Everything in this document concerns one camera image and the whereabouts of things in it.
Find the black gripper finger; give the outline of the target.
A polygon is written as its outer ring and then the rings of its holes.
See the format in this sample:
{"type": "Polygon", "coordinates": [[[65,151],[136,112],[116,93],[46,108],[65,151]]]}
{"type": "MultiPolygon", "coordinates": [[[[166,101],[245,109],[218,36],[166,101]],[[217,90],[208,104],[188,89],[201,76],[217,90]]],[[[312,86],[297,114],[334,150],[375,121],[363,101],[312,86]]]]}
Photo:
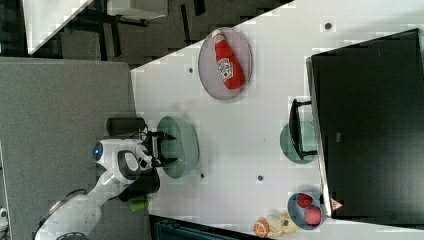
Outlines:
{"type": "Polygon", "coordinates": [[[174,137],[170,134],[167,134],[163,131],[152,132],[151,135],[153,137],[159,137],[159,138],[165,139],[165,140],[176,140],[176,137],[174,137]]]}
{"type": "Polygon", "coordinates": [[[174,163],[177,160],[178,160],[178,158],[157,159],[155,161],[155,167],[167,167],[167,166],[169,166],[170,164],[174,163]]]}

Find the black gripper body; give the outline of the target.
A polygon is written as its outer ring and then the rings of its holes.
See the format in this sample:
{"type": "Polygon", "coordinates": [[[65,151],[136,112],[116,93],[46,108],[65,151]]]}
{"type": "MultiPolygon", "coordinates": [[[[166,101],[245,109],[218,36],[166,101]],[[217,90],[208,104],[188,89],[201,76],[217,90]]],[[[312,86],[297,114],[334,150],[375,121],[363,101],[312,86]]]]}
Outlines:
{"type": "Polygon", "coordinates": [[[151,163],[153,168],[156,168],[160,165],[159,144],[160,141],[157,134],[149,131],[146,137],[146,148],[152,157],[151,163]]]}

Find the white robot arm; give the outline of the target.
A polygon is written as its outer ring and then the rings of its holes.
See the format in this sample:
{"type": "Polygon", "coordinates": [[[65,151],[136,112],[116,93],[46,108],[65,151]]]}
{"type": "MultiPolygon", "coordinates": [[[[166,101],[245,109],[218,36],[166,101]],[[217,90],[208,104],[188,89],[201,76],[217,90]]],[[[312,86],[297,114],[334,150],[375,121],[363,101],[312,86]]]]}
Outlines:
{"type": "Polygon", "coordinates": [[[176,138],[163,131],[144,139],[106,139],[92,151],[95,163],[105,168],[88,193],[74,190],[58,201],[39,223],[32,240],[89,240],[102,216],[101,207],[139,179],[142,172],[174,162],[161,154],[163,141],[176,138]]]}

